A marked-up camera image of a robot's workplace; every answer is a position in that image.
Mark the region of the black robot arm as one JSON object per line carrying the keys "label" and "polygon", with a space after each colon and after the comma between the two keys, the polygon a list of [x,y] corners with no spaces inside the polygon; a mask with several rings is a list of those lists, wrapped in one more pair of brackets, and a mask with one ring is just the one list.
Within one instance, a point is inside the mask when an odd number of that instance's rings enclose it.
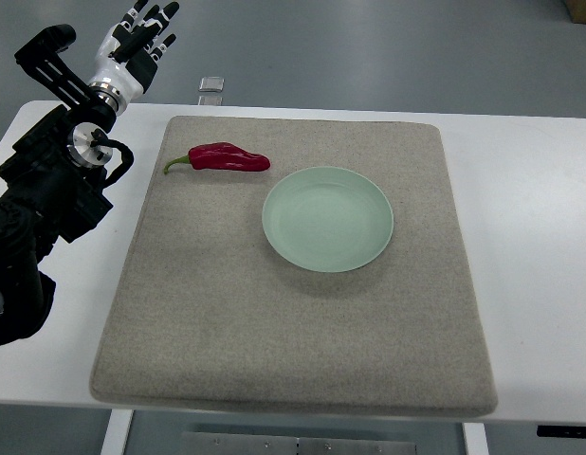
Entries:
{"label": "black robot arm", "polygon": [[0,166],[0,346],[37,333],[56,283],[38,268],[58,239],[71,243],[113,207],[103,190],[132,166],[132,151],[108,137],[119,110],[110,93],[89,87],[61,60],[76,39],[70,25],[47,27],[16,62],[61,104],[12,146]]}

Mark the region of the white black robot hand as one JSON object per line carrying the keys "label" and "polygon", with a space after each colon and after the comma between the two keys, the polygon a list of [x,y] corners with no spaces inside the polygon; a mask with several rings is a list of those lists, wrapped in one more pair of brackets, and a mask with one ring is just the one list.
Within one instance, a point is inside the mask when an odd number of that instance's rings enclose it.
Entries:
{"label": "white black robot hand", "polygon": [[165,30],[179,11],[172,1],[149,9],[137,1],[122,19],[109,29],[96,54],[96,73],[89,86],[122,114],[130,102],[145,94],[158,69],[158,63],[176,36]]}

